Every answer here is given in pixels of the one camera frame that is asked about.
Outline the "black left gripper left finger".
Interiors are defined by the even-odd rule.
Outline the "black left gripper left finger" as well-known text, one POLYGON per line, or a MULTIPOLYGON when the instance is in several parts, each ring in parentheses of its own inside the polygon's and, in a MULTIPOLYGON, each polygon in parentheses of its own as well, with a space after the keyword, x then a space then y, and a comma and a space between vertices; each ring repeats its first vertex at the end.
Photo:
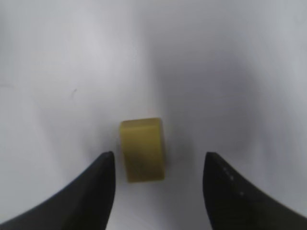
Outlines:
POLYGON ((113 152, 105 152, 40 205, 1 223, 2 230, 105 230, 115 198, 113 152))

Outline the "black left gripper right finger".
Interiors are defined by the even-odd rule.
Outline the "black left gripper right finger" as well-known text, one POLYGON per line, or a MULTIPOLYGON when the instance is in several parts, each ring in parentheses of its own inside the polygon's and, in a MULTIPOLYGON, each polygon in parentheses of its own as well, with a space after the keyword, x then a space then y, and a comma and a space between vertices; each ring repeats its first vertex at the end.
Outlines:
POLYGON ((208 152, 204 203, 214 230, 305 230, 307 219, 259 190, 219 154, 208 152))

